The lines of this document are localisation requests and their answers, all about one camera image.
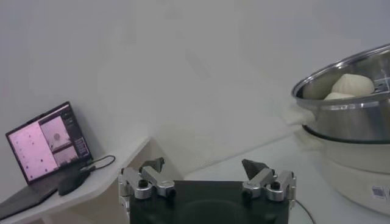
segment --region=computer mouse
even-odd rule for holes
[[[78,171],[66,177],[58,184],[58,194],[61,196],[76,190],[91,174],[90,170]]]

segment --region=screw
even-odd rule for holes
[[[280,189],[280,183],[276,182],[276,181],[272,182],[271,183],[271,189],[272,190],[279,190]]]
[[[144,179],[140,180],[140,181],[138,182],[138,187],[140,187],[140,188],[145,188],[145,187],[147,187],[147,180],[144,180]]]

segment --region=white shelf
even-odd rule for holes
[[[99,196],[116,181],[120,169],[126,167],[148,142],[149,137],[138,138],[128,147],[111,152],[110,154],[116,157],[116,161],[104,169],[92,172],[84,184],[72,193],[62,197],[55,193],[42,204],[2,220],[0,223],[29,223]]]

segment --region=white desk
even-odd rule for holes
[[[120,169],[126,167],[148,142],[149,137],[138,138],[131,145],[110,153],[116,157],[116,161],[104,169],[91,173],[84,184],[74,192],[62,197],[55,193],[42,204],[0,223],[29,223],[99,196],[116,180]]]
[[[297,199],[314,215],[318,224],[388,224],[390,216],[368,210],[333,190],[321,174],[321,155],[317,150],[301,149],[293,136],[260,147],[251,152],[193,172],[186,180],[247,180],[242,159],[266,163],[279,170],[291,170],[297,176]],[[309,224],[311,220],[296,205],[290,215],[291,224]]]

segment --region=steamed bun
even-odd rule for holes
[[[374,92],[371,79],[362,75],[344,74],[333,85],[332,93],[350,94],[353,96],[367,96]]]
[[[335,100],[335,99],[344,99],[344,98],[351,98],[351,97],[355,97],[355,96],[351,94],[344,94],[344,93],[330,93],[325,97],[324,100]]]

